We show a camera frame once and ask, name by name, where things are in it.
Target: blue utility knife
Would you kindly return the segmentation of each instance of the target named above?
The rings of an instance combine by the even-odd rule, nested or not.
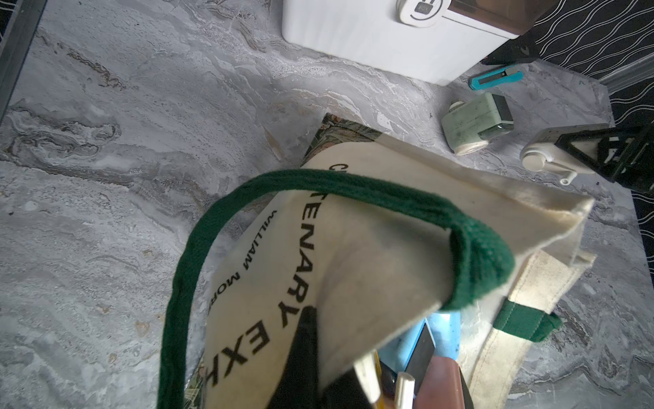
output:
[[[472,77],[468,84],[473,90],[485,90],[507,82],[520,81],[521,79],[523,79],[523,72],[520,71],[518,66],[509,65]]]

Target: white container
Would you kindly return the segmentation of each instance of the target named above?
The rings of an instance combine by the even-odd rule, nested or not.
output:
[[[441,8],[433,25],[415,27],[400,21],[396,0],[284,0],[282,35],[316,51],[448,85],[518,37],[449,10],[449,3],[436,0]]]

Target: blue item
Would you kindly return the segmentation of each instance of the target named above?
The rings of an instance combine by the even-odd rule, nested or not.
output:
[[[434,355],[456,360],[461,345],[461,313],[435,312],[377,350],[379,360],[395,373],[403,372],[413,354],[422,326],[427,323],[434,340]]]
[[[427,317],[429,329],[432,331],[434,355],[448,357],[456,361],[461,347],[461,313],[433,313]]]
[[[485,90],[500,84],[520,81],[523,79],[523,72],[517,65],[509,65],[488,71],[476,77],[472,77],[468,83],[472,90]]]

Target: white tube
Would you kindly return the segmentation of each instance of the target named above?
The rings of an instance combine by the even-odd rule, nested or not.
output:
[[[570,182],[572,182],[572,179],[577,177],[577,172],[571,170],[569,172],[564,172],[561,176],[559,183],[563,186],[568,186]]]
[[[368,402],[371,404],[377,402],[381,396],[381,389],[375,368],[375,353],[371,352],[355,362],[354,373],[359,379],[361,389],[366,394]]]
[[[398,374],[398,380],[395,382],[395,408],[411,409],[413,407],[413,389],[415,388],[415,379],[406,372]]]

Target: green tag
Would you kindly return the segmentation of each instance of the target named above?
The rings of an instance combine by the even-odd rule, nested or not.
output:
[[[541,342],[561,326],[561,318],[536,308],[504,301],[493,328],[531,342]]]

